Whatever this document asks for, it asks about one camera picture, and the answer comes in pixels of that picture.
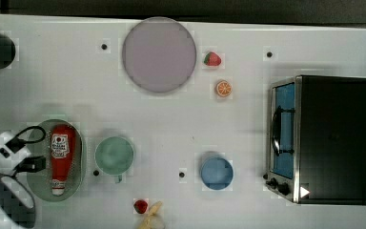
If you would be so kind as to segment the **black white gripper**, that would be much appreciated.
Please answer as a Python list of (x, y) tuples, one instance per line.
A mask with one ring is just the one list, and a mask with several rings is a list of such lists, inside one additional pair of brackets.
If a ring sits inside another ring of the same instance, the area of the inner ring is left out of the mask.
[(46, 158), (44, 156), (32, 156), (28, 149), (28, 141), (14, 137), (2, 147), (0, 155), (4, 168), (15, 173), (37, 173), (46, 169)]

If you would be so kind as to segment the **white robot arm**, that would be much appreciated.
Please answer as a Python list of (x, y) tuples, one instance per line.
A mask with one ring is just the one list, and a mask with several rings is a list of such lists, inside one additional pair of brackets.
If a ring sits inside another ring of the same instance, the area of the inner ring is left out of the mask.
[(32, 229), (36, 206), (31, 191), (17, 175), (46, 169), (44, 156), (32, 156), (28, 142), (11, 132), (0, 134), (0, 215), (19, 229)]

